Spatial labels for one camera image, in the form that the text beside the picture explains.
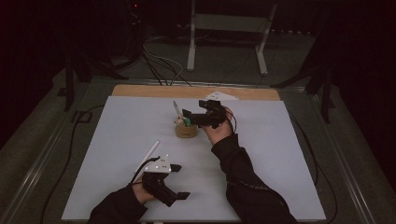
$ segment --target dark background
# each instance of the dark background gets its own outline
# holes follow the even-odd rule
[[[118,1],[98,2],[108,4]],[[139,6],[150,8],[150,11],[141,7],[139,10],[142,11],[136,13],[140,13],[139,16],[159,31],[178,35],[177,24],[189,22],[190,15],[186,13],[190,12],[189,1],[161,2],[159,5],[154,0],[138,1]],[[203,1],[199,7],[207,12],[219,10],[210,2]],[[60,24],[61,27],[68,25],[68,31],[71,31],[69,34],[73,34],[73,29],[81,29],[89,24],[89,32],[75,36],[75,39],[81,41],[80,43],[92,43],[85,44],[82,48],[99,60],[117,49],[112,43],[124,41],[123,34],[119,35],[119,40],[109,40],[105,36],[93,38],[101,30],[110,33],[119,30],[114,30],[117,26],[108,30],[108,27],[100,25],[98,18],[91,14],[92,6],[82,4],[78,1],[68,1],[66,4],[55,0],[1,3],[0,147],[51,89],[52,77],[64,68],[64,50],[54,32]],[[260,13],[244,10],[238,4],[238,1],[228,1],[229,7],[223,10],[228,10],[230,14]],[[77,7],[83,8],[78,11],[79,14],[70,13]],[[334,62],[333,84],[339,87],[348,109],[394,189],[395,11],[392,1],[285,1],[279,4],[273,23],[276,32],[292,30],[317,37],[302,72],[323,59]],[[101,48],[94,52],[90,51],[95,49],[92,46]]]

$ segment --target black sleeve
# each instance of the black sleeve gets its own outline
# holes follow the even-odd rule
[[[227,200],[244,223],[297,223],[284,199],[254,173],[237,134],[217,142],[212,152],[227,176]]]
[[[134,196],[132,185],[112,192],[93,208],[88,224],[136,223],[147,211]]]

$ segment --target hand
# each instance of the hand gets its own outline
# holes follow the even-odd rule
[[[221,139],[233,134],[233,127],[229,122],[229,120],[231,120],[233,118],[233,112],[230,110],[230,108],[228,108],[226,106],[224,106],[224,108],[227,111],[228,120],[225,120],[224,122],[222,122],[217,129],[213,129],[210,126],[202,127],[202,129],[205,131],[205,133],[209,137],[209,141],[212,144],[212,146],[215,145]]]
[[[155,197],[152,194],[149,194],[144,188],[142,183],[141,175],[137,180],[132,184],[132,190],[134,191],[134,195],[136,199],[141,203],[146,203],[147,201],[154,200]]]

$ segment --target person's right hand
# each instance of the person's right hand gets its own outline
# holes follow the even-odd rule
[[[215,145],[221,139],[233,134],[233,127],[229,122],[229,120],[231,120],[233,118],[233,112],[230,110],[230,108],[228,108],[226,106],[224,106],[224,108],[227,111],[228,120],[224,120],[224,122],[222,122],[217,129],[213,129],[211,126],[203,126],[202,127],[202,129],[207,134],[212,146]]]

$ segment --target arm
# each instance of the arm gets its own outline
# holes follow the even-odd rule
[[[154,197],[143,184],[128,184],[110,193],[93,208],[88,224],[136,223],[148,210],[144,203]]]
[[[228,118],[232,112],[226,108]],[[254,173],[250,157],[239,146],[231,123],[225,121],[217,129],[203,127],[212,143],[212,152],[219,158],[226,174],[226,197],[244,223],[297,223],[283,198],[270,189]]]

